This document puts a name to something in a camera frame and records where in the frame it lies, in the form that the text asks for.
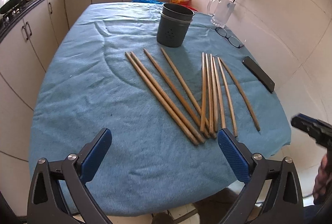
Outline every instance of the black phone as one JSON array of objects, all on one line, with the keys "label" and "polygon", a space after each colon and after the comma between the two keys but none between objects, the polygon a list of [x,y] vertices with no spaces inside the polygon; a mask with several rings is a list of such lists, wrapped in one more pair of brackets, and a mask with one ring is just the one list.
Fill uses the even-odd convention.
[{"label": "black phone", "polygon": [[271,78],[253,61],[249,56],[245,57],[242,63],[254,74],[260,82],[268,89],[271,93],[274,91],[274,82]]}]

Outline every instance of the chopstick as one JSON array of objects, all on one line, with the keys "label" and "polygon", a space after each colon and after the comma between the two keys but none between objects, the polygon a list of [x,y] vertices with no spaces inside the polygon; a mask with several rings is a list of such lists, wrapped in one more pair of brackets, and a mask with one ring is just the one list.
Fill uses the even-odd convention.
[{"label": "chopstick", "polygon": [[213,115],[214,115],[214,131],[218,131],[218,102],[217,102],[217,88],[215,80],[215,67],[213,64],[212,54],[210,54],[210,64],[211,64],[211,81],[212,81],[212,93],[213,93]]},{"label": "chopstick", "polygon": [[[186,84],[186,82],[182,78],[180,72],[177,70],[176,66],[173,64],[173,62],[171,61],[171,59],[169,58],[169,56],[167,55],[165,50],[163,48],[161,48],[161,51],[164,54],[167,62],[171,66],[172,70],[174,71],[175,75],[177,76],[178,80],[180,81],[181,85],[183,86],[185,92],[187,93],[189,99],[191,100],[191,102],[194,105],[195,109],[197,110],[198,114],[201,116],[200,105],[198,105],[197,100],[195,99],[193,93],[190,91],[188,85]],[[205,125],[206,125],[206,127],[209,127],[209,122],[208,122],[207,118],[205,118]]]},{"label": "chopstick", "polygon": [[209,132],[210,134],[213,134],[214,129],[213,129],[212,89],[211,89],[208,54],[205,54],[205,61],[206,61],[206,76],[207,76],[207,93],[209,97]]},{"label": "chopstick", "polygon": [[229,75],[230,75],[230,77],[232,78],[234,84],[236,85],[237,89],[239,90],[241,96],[243,97],[243,100],[244,100],[244,102],[246,103],[246,105],[247,105],[247,107],[248,107],[248,110],[249,110],[249,112],[250,112],[250,115],[251,115],[251,117],[252,117],[252,120],[254,121],[254,124],[255,124],[256,129],[257,129],[258,131],[260,131],[261,128],[260,128],[260,126],[259,126],[259,123],[258,123],[257,117],[256,117],[256,115],[255,115],[255,113],[254,113],[254,111],[253,111],[253,109],[252,109],[252,107],[251,107],[251,105],[250,105],[250,102],[249,102],[247,96],[245,95],[245,93],[244,93],[242,87],[240,86],[240,83],[239,83],[238,80],[235,78],[235,76],[234,76],[233,73],[230,71],[229,67],[225,64],[225,62],[224,62],[221,58],[219,58],[219,60],[220,60],[220,62],[222,63],[222,65],[224,66],[224,68],[227,70],[227,72],[229,73]]},{"label": "chopstick", "polygon": [[193,127],[193,125],[188,121],[188,119],[183,115],[183,113],[178,109],[178,107],[174,104],[174,102],[170,99],[170,97],[165,93],[165,91],[161,88],[155,78],[151,75],[151,73],[145,68],[142,62],[136,57],[136,55],[131,52],[130,55],[135,59],[136,63],[140,67],[140,69],[144,72],[144,74],[148,77],[150,82],[155,86],[161,96],[166,100],[168,105],[172,108],[172,110],[176,113],[176,115],[181,119],[181,121],[186,125],[186,127],[190,130],[190,132],[195,136],[195,138],[204,143],[205,139],[199,134],[199,132]]},{"label": "chopstick", "polygon": [[224,85],[225,85],[225,91],[226,91],[226,95],[227,95],[227,99],[228,99],[228,106],[229,106],[229,110],[230,110],[230,117],[231,117],[232,123],[233,123],[234,136],[237,137],[237,127],[236,127],[236,122],[235,122],[235,115],[234,115],[234,109],[233,109],[232,99],[230,97],[230,93],[229,93],[229,89],[228,89],[228,85],[227,85],[225,73],[224,73],[224,71],[222,69],[220,58],[217,57],[217,59],[218,59],[218,63],[219,63],[219,67],[220,67],[220,71],[221,71],[221,75],[222,75],[222,79],[223,79]]},{"label": "chopstick", "polygon": [[206,70],[205,70],[205,58],[202,53],[202,108],[200,116],[200,131],[205,129],[205,108],[206,108]]},{"label": "chopstick", "polygon": [[170,116],[174,119],[174,121],[178,124],[178,126],[182,129],[182,131],[185,133],[185,135],[190,139],[190,141],[194,145],[198,145],[198,141],[196,138],[192,135],[192,133],[189,131],[189,129],[185,126],[185,124],[181,121],[181,119],[176,115],[176,113],[172,110],[172,108],[167,104],[166,100],[161,96],[161,94],[157,91],[157,89],[153,86],[153,84],[150,82],[150,80],[146,77],[146,75],[143,73],[143,71],[139,68],[139,66],[135,63],[135,61],[131,58],[131,56],[125,52],[125,55],[129,59],[130,63],[133,65],[133,67],[138,72],[139,76],[143,79],[143,81],[147,84],[149,89],[152,91],[152,93],[156,96],[156,98],[160,101],[160,103],[163,105],[163,107],[167,110],[167,112],[170,114]]},{"label": "chopstick", "polygon": [[220,107],[220,118],[221,118],[221,128],[226,128],[225,122],[225,112],[224,112],[224,105],[222,103],[222,94],[221,94],[221,87],[219,81],[218,70],[215,64],[215,58],[213,57],[213,67],[215,68],[215,79],[217,81],[217,91],[218,91],[218,99],[219,99],[219,107]]},{"label": "chopstick", "polygon": [[[145,54],[147,55],[147,57],[150,59],[150,61],[152,62],[152,64],[155,66],[155,68],[159,71],[159,73],[164,78],[164,80],[169,85],[169,87],[172,89],[172,91],[175,93],[175,95],[180,100],[180,102],[182,103],[182,105],[185,107],[186,111],[190,114],[190,116],[192,117],[192,119],[195,121],[195,123],[197,124],[197,126],[200,126],[200,120],[199,120],[199,118],[194,113],[194,111],[190,108],[189,104],[183,98],[183,96],[181,95],[181,93],[179,92],[179,90],[176,89],[175,85],[171,82],[170,78],[166,75],[165,71],[159,66],[159,64],[154,60],[154,58],[150,55],[150,53],[146,49],[143,49],[143,51],[145,52]],[[207,132],[207,130],[205,128],[204,128],[203,132],[204,132],[204,136],[206,138],[210,138],[210,135],[209,135],[209,133]]]}]

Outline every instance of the gray cup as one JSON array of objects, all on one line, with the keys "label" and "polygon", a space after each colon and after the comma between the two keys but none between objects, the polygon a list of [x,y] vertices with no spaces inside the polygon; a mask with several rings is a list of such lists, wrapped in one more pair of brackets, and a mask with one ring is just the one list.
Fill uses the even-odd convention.
[{"label": "gray cup", "polygon": [[164,3],[160,15],[157,41],[167,47],[181,46],[195,13],[178,4]]}]

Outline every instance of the glass mug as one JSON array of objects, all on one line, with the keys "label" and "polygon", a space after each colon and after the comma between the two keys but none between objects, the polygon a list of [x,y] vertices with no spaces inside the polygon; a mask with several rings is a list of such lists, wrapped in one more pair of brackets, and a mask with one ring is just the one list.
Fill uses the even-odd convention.
[{"label": "glass mug", "polygon": [[[211,13],[210,8],[211,4],[214,1],[218,1],[215,12]],[[207,4],[207,13],[212,16],[211,22],[217,26],[224,28],[230,15],[234,11],[235,4],[231,0],[210,0]]]}]

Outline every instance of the table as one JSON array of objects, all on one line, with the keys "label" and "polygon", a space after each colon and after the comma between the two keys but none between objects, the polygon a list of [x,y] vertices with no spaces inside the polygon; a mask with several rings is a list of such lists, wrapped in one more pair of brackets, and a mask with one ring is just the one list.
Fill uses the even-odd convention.
[{"label": "table", "polygon": [[[133,51],[189,118],[143,53],[146,48],[152,54],[190,103],[156,41],[160,9],[160,5],[142,3],[89,6],[56,52],[34,110],[31,175],[39,158],[64,159],[79,152],[101,128],[112,131],[112,145],[94,179],[87,183],[108,215],[163,211],[201,200],[236,180],[217,141],[209,139],[204,145],[193,146],[125,57],[126,51]],[[201,53],[212,53],[225,61],[241,83],[261,126],[257,132],[245,102],[226,73],[238,140],[251,152],[269,157],[291,140],[282,106],[277,95],[270,94],[242,64],[245,56],[251,56],[248,50],[233,47],[214,29],[209,16],[196,13],[183,45],[165,50],[199,104]],[[232,129],[223,86],[222,91],[226,126]],[[64,195],[69,196],[67,189]],[[73,202],[68,204],[74,211]]]}]

